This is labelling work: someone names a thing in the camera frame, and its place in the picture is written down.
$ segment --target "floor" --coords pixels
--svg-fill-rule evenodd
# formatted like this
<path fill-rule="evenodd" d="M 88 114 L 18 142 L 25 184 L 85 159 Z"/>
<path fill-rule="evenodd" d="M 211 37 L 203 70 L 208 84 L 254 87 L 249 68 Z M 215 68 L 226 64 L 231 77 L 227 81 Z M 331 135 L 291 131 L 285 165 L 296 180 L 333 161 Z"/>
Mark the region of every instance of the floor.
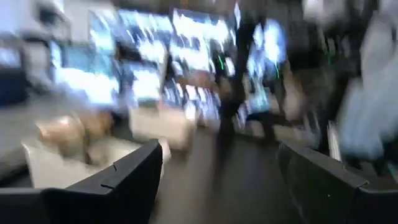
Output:
<path fill-rule="evenodd" d="M 277 166 L 277 144 L 260 147 L 241 136 L 230 146 L 215 142 L 199 130 L 192 151 L 173 155 L 153 224 L 300 223 Z"/>

